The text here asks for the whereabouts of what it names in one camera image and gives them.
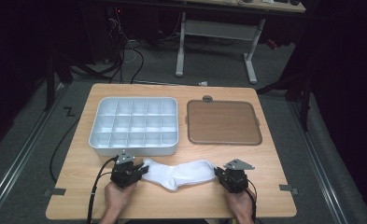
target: gray carpet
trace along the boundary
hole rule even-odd
[[[278,80],[294,46],[269,49],[259,45],[253,58],[259,83],[248,84],[246,68],[242,62],[242,46],[239,43],[229,46],[207,45],[203,49],[188,49],[186,52],[185,75],[175,77],[176,46],[160,45],[155,48],[143,43],[138,48],[145,57],[143,68],[136,76],[139,82],[160,82],[181,85],[198,85],[207,81],[209,86],[261,88]],[[190,48],[201,47],[192,44]],[[141,64],[140,56],[126,50],[123,66],[123,79],[127,83]],[[67,130],[78,119],[89,90],[100,80],[91,77],[75,76],[75,81],[64,87],[65,94],[55,106],[44,131],[39,134],[34,150],[21,170],[19,177],[0,207],[0,223],[83,223],[83,220],[47,220],[45,211],[49,196],[45,195],[54,183],[49,174],[49,162],[53,151]],[[0,183],[14,159],[19,155],[25,140],[43,113],[46,89],[42,85],[31,101],[16,117],[14,125],[0,144]],[[275,141],[276,150],[282,162],[288,183],[299,191],[293,195],[297,215],[292,218],[261,218],[262,223],[334,223],[332,213],[319,186],[309,159],[306,144],[296,117],[291,113],[290,104],[279,91],[260,96],[261,106]],[[72,107],[74,117],[67,115],[66,107]],[[367,207],[361,200],[355,184],[336,152],[332,141],[312,99],[309,114],[309,134],[319,154],[332,185],[336,189],[347,223],[367,223]],[[58,147],[53,161],[53,173],[58,176],[64,157],[73,137],[74,129]]]

